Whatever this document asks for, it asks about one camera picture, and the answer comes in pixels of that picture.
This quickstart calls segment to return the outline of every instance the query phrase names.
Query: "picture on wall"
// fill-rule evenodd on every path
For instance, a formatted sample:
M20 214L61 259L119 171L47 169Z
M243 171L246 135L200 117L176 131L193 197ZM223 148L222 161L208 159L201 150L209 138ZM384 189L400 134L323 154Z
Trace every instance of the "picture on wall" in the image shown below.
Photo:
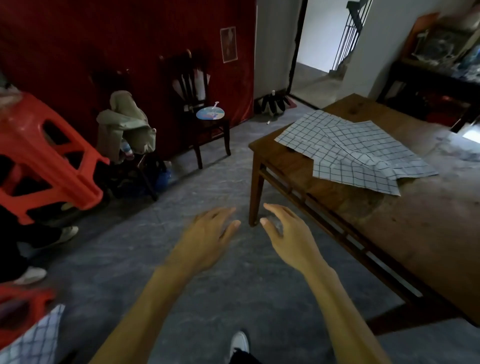
M220 29L220 41L222 43L223 63L236 61L237 57L237 34L235 27Z

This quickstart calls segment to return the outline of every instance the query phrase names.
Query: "staircase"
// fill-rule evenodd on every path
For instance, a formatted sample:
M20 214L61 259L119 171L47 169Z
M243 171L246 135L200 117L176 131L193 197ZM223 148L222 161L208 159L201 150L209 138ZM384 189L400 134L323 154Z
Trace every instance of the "staircase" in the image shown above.
M342 39L336 51L335 61L328 73L333 78L343 79L348 64L357 45L360 33L367 19L372 0L349 1L347 3L348 18L343 29Z

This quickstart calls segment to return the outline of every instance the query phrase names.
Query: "shoe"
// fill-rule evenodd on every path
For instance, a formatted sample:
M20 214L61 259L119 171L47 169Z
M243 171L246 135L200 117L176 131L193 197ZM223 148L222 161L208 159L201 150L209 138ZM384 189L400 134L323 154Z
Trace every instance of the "shoe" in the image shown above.
M243 331L237 332L232 337L230 344L230 359L237 350L250 353L250 345L248 344L248 337Z
M14 284L24 285L41 281L47 276L47 271L43 268L28 267L24 274L13 281Z
M39 249L46 249L46 248L50 248L50 247L52 247L54 245L57 245L57 244L65 243L68 240L70 240L71 238L73 238L77 233L78 233L78 226L67 226L66 228L63 228L61 230L60 237L56 242L53 242L52 244L42 246Z

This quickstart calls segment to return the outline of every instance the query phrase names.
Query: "red curtain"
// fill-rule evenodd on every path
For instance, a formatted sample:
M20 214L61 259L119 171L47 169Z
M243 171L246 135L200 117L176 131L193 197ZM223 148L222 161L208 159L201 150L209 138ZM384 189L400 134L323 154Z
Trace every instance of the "red curtain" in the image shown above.
M238 60L223 63L220 29L235 26ZM0 1L0 70L95 145L100 110L92 71L128 69L133 97L157 128L157 150L181 149L158 66L185 49L210 58L210 99L232 126L252 115L255 0Z

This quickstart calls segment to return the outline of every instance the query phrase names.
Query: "water bottle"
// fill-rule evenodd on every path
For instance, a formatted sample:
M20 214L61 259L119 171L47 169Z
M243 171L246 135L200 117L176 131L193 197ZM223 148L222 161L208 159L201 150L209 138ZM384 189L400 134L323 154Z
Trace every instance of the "water bottle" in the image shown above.
M130 144L125 139L121 140L120 143L120 150L125 153L125 157L127 160L132 160L135 158L132 152L132 148L130 148Z

